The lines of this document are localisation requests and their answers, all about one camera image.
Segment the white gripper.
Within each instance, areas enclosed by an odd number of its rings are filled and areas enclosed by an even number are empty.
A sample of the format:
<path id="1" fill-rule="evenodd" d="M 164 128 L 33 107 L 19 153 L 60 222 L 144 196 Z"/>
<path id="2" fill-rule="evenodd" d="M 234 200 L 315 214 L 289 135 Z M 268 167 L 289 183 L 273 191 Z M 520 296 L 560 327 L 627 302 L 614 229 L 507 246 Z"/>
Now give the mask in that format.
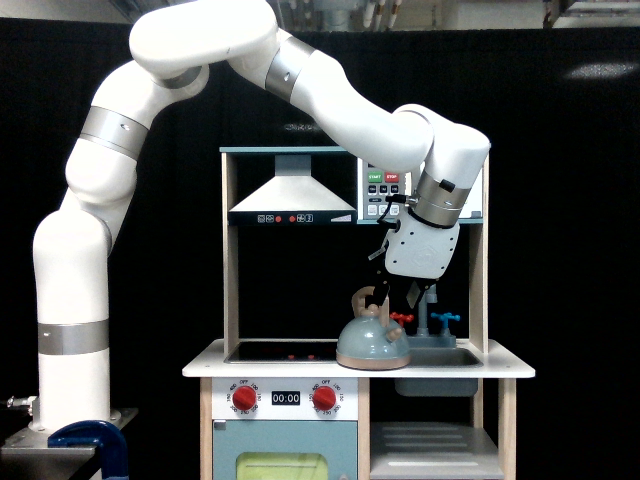
<path id="1" fill-rule="evenodd" d="M 406 295 L 410 308 L 414 308 L 437 279 L 446 271 L 453 256 L 459 224 L 447 229 L 424 224 L 403 209 L 397 219 L 400 226 L 386 235 L 388 246 L 385 267 L 394 275 L 417 278 Z M 388 275 L 377 272 L 370 303 L 382 306 L 390 290 Z"/>

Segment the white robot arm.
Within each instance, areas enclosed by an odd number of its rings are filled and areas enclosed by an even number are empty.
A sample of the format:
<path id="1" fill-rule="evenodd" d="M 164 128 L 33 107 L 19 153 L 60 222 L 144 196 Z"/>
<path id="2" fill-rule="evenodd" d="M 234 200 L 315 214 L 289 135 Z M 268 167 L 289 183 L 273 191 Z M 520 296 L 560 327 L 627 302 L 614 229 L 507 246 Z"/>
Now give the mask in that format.
<path id="1" fill-rule="evenodd" d="M 335 144 L 417 187 L 387 238 L 387 270 L 434 280 L 447 268 L 458 218 L 489 153 L 479 131 L 408 104 L 386 111 L 350 84 L 341 64 L 283 30 L 265 1 L 193 1 L 143 15 L 129 36 L 131 60 L 96 91 L 65 167 L 59 208 L 32 243 L 39 395 L 34 424 L 55 431 L 109 420 L 108 258 L 147 172 L 140 160 L 176 156 L 181 178 L 210 176 L 222 121 L 198 114 L 153 134 L 179 102 L 234 71 L 312 118 Z"/>

